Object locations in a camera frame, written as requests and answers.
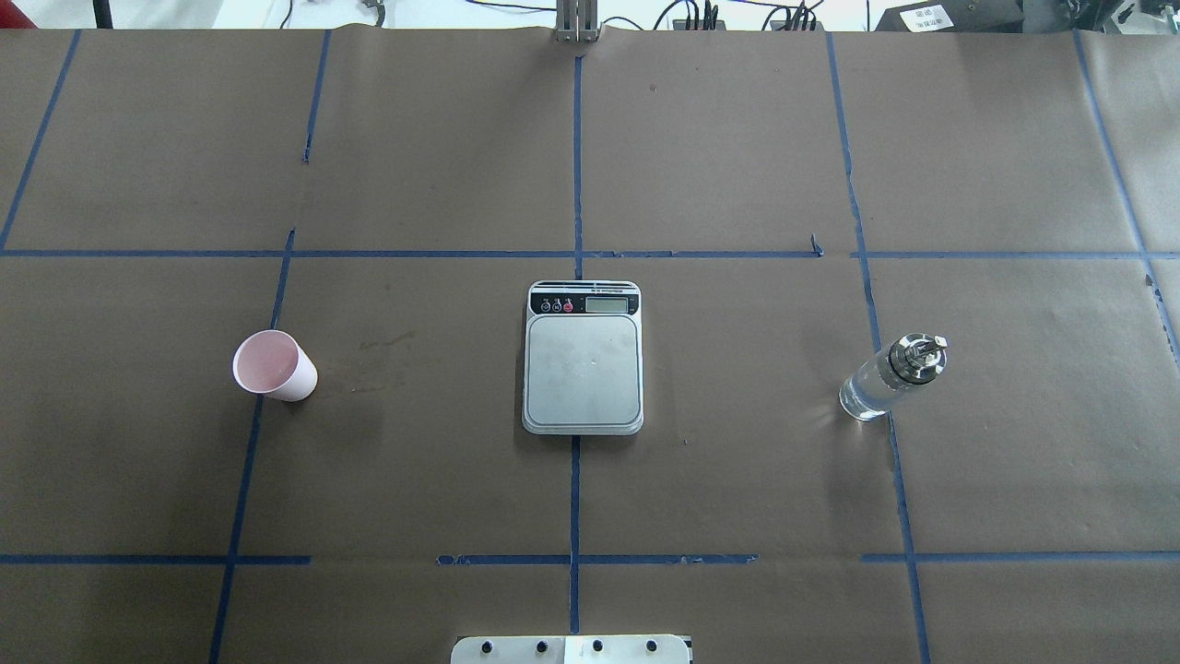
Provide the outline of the pink paper cup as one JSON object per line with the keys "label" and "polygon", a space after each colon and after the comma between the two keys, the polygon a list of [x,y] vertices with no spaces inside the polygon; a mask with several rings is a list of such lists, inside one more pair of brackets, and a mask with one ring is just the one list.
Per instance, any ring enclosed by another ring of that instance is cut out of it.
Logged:
{"label": "pink paper cup", "polygon": [[319,386],[319,370],[299,341],[263,329],[232,354],[232,379],[244,392],[278,402],[301,402]]}

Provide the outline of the clear glass sauce bottle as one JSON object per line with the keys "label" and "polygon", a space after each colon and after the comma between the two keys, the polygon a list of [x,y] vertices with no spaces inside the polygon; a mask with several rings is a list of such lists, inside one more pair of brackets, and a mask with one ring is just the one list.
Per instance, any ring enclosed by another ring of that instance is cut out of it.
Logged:
{"label": "clear glass sauce bottle", "polygon": [[940,377],[948,369],[948,338],[912,333],[897,338],[851,374],[838,397],[844,412],[871,421],[893,410],[898,402]]}

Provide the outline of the digital kitchen scale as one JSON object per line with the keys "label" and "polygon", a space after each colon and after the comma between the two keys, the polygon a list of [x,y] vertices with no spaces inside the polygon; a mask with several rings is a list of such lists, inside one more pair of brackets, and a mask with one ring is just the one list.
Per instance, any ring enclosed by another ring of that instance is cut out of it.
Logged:
{"label": "digital kitchen scale", "polygon": [[625,280],[527,287],[522,425],[535,434],[631,436],[644,425],[643,307]]}

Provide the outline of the brown paper table cover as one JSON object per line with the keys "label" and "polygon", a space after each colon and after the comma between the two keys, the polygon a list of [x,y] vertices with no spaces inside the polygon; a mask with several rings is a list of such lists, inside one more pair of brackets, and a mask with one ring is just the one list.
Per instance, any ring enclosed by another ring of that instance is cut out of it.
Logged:
{"label": "brown paper table cover", "polygon": [[4,32],[4,662],[1176,662],[1176,39]]}

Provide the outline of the aluminium frame post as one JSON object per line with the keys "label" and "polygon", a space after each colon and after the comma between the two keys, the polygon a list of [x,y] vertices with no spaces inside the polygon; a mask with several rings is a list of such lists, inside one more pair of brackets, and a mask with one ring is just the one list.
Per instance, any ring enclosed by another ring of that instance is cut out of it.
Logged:
{"label": "aluminium frame post", "polygon": [[555,4],[556,42],[598,42],[601,21],[597,0],[558,0]]}

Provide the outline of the white mounting base plate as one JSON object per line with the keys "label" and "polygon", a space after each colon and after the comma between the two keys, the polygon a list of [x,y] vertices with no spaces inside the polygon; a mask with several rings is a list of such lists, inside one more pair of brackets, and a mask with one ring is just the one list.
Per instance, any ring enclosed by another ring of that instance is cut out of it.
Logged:
{"label": "white mounting base plate", "polygon": [[691,663],[682,635],[486,635],[463,637],[451,663]]}

